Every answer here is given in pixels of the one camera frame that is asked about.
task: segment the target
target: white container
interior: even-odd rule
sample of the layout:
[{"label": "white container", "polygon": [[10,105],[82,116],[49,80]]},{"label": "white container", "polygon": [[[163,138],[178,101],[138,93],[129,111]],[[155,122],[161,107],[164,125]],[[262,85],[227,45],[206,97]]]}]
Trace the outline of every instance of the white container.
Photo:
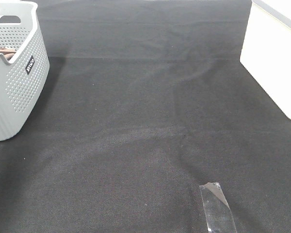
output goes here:
[{"label": "white container", "polygon": [[0,54],[0,141],[19,132],[48,75],[49,60],[36,9],[34,2],[0,1],[0,16],[17,16],[21,21],[0,24],[0,48],[17,50],[10,61]]},{"label": "white container", "polygon": [[291,119],[291,0],[252,0],[241,63]]}]

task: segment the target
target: white box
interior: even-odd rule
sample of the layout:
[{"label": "white box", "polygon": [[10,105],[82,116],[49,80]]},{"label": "white box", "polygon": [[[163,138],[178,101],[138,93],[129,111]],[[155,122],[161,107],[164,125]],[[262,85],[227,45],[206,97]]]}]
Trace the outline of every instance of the white box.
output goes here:
[{"label": "white box", "polygon": [[291,0],[252,0],[241,63],[291,119]]}]

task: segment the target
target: basket handle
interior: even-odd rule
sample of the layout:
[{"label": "basket handle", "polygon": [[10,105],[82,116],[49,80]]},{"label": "basket handle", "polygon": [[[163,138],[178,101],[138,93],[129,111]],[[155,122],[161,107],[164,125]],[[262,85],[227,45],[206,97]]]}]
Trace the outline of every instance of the basket handle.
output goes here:
[{"label": "basket handle", "polygon": [[32,11],[37,8],[36,3],[22,2],[20,0],[9,0],[10,2],[0,2],[0,18],[2,16],[17,16],[20,24],[32,26]]}]

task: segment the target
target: gray plastic basket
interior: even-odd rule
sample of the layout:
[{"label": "gray plastic basket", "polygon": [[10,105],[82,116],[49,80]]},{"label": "gray plastic basket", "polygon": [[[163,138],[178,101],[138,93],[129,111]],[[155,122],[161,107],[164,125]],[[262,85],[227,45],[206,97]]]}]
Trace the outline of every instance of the gray plastic basket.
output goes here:
[{"label": "gray plastic basket", "polygon": [[0,24],[0,48],[17,50],[10,61],[0,54],[0,141],[19,132],[49,72],[36,9],[34,2],[0,2],[0,16],[17,16],[21,21]]}]

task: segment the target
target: basket logo label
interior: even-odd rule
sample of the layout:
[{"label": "basket logo label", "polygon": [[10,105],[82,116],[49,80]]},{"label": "basket logo label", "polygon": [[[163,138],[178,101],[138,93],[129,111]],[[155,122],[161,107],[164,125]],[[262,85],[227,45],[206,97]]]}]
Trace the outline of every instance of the basket logo label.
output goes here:
[{"label": "basket logo label", "polygon": [[34,58],[33,58],[33,56],[31,56],[31,58],[30,58],[28,64],[26,65],[26,68],[25,68],[25,70],[26,70],[26,72],[27,72],[28,75],[30,74],[30,72],[31,72],[31,70],[32,70],[32,67],[33,67],[33,65],[34,65],[34,62],[35,62],[35,61],[34,61]]}]

